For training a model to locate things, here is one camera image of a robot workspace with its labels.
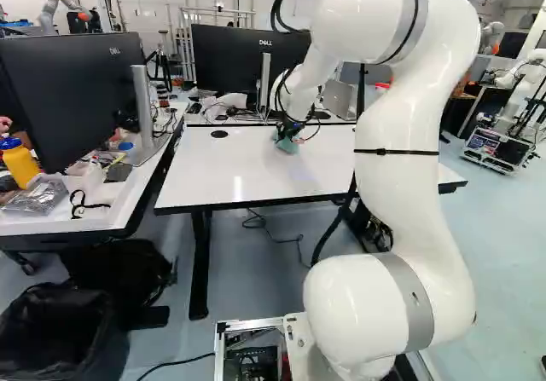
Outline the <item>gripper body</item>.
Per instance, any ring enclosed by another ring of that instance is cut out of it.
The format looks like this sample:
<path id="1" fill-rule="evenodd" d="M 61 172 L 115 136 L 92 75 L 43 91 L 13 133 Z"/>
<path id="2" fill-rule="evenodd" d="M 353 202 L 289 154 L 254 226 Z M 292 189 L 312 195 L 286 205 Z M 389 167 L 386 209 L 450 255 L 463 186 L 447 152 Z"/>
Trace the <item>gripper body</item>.
<path id="1" fill-rule="evenodd" d="M 293 139 L 302 129 L 305 124 L 294 122 L 289 118 L 283 118 L 276 124 L 277 139 Z"/>

